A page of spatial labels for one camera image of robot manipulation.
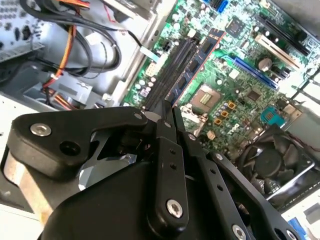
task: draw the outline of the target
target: chip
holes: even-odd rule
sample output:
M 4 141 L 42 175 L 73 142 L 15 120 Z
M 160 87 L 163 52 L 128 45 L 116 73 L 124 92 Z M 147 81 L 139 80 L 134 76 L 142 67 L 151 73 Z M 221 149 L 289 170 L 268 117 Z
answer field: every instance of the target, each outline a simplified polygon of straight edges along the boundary
M 237 17 L 229 22 L 228 26 L 225 28 L 225 31 L 234 38 L 238 38 L 245 28 L 245 24 Z
M 250 98 L 254 102 L 257 101 L 260 98 L 260 96 L 261 95 L 254 90 L 251 90 L 247 95 L 247 97 Z
M 195 93 L 190 103 L 194 108 L 208 113 L 219 101 L 220 97 L 220 93 L 216 92 L 208 85 L 203 84 Z

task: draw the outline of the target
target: screw hole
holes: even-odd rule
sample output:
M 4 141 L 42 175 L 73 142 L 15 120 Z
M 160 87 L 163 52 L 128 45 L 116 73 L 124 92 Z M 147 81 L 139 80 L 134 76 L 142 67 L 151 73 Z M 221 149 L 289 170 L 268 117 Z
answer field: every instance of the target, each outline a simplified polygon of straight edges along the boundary
M 67 156 L 77 156 L 80 154 L 80 146 L 73 141 L 63 141 L 60 143 L 60 151 Z
M 172 168 L 173 170 L 177 170 L 177 165 L 175 165 L 174 163 L 170 163 L 170 168 Z
M 224 190 L 219 184 L 216 186 L 221 192 Z
M 286 235 L 285 235 L 280 229 L 275 228 L 274 231 L 275 231 L 276 235 L 277 235 L 281 240 L 286 240 L 286 239 L 287 239 Z

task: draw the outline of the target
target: capacitor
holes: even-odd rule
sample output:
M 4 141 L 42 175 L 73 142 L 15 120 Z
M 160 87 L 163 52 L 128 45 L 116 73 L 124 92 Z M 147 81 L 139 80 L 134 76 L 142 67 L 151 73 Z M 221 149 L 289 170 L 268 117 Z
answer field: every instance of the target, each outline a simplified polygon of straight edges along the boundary
M 175 22 L 178 22 L 179 21 L 179 14 L 175 13 L 172 15 L 172 20 L 175 21 Z
M 262 59 L 258 64 L 258 68 L 263 72 L 269 71 L 271 67 L 272 67 L 272 60 L 268 57 Z
M 180 29 L 180 24 L 178 22 L 176 22 L 175 24 L 173 24 L 173 28 L 175 30 L 179 30 Z
M 141 79 L 141 80 L 139 81 L 139 84 L 140 84 L 141 86 L 144 86 L 144 85 L 146 84 L 146 82 L 145 82 L 145 80 L 142 80 L 142 79 Z
M 223 82 L 222 82 L 221 79 L 217 79 L 217 80 L 216 80 L 216 84 L 217 84 L 217 85 L 221 85 L 222 83 L 223 83 Z

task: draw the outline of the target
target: blue connector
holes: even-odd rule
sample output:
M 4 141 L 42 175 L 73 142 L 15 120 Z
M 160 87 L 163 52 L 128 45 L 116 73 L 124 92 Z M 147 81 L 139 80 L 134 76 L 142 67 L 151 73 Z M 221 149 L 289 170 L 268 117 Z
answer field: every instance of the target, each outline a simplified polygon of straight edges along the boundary
M 286 123 L 286 120 L 278 113 L 274 106 L 268 106 L 261 113 L 261 121 L 268 125 L 277 124 L 280 128 Z
M 224 12 L 224 10 L 226 9 L 226 7 L 228 6 L 229 2 L 227 0 L 223 0 L 220 4 L 220 6 L 218 6 L 217 8 L 217 12 L 222 14 Z

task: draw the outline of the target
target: wire bundle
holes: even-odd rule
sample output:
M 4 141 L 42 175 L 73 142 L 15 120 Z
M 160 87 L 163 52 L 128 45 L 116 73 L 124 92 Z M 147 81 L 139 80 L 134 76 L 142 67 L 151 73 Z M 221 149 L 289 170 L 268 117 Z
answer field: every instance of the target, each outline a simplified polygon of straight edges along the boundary
M 55 75 L 53 76 L 53 78 L 51 78 L 49 81 L 47 81 L 46 83 L 44 83 L 42 85 L 42 87 L 44 89 L 49 87 L 51 84 L 53 84 L 61 76 L 64 68 L 67 65 L 68 58 L 69 58 L 69 55 L 70 55 L 70 52 L 71 52 L 71 49 L 72 49 L 72 45 L 73 45 L 73 38 L 75 37 L 75 35 L 76 35 L 76 26 L 70 26 L 69 27 L 69 31 L 68 31 L 68 40 L 67 40 L 67 43 L 66 43 L 66 47 L 65 47 L 65 50 L 64 50 L 64 55 L 63 55 L 63 58 L 61 60 L 60 66 L 57 69 L 57 71 L 56 71 Z
M 108 27 L 104 27 L 95 22 L 86 20 L 82 18 L 79 14 L 73 14 L 70 12 L 62 12 L 58 11 L 58 9 L 54 6 L 51 0 L 35 0 L 36 4 L 40 7 L 41 11 L 34 10 L 27 4 L 27 0 L 19 0 L 21 7 L 30 15 L 45 22 L 52 22 L 58 24 L 65 31 L 68 31 L 69 25 L 80 26 L 84 28 L 88 28 L 101 34 L 104 38 L 106 38 L 115 51 L 115 58 L 111 65 L 105 66 L 105 64 L 101 67 L 92 67 L 93 54 L 91 48 L 87 42 L 87 40 L 78 32 L 75 34 L 75 39 L 80 43 L 83 47 L 85 54 L 88 58 L 88 67 L 65 67 L 64 70 L 75 77 L 83 77 L 87 73 L 100 73 L 103 69 L 103 72 L 113 71 L 115 70 L 121 63 L 122 55 L 117 42 L 112 38 L 112 36 L 107 32 Z M 79 1 L 72 0 L 72 4 L 76 5 Z M 38 57 L 36 59 L 40 63 L 44 64 L 49 68 L 59 69 L 59 67 L 46 59 Z
M 75 5 L 77 7 L 84 8 L 84 9 L 90 9 L 90 3 L 87 1 L 81 1 L 81 0 L 57 0 L 57 1 L 65 4 Z

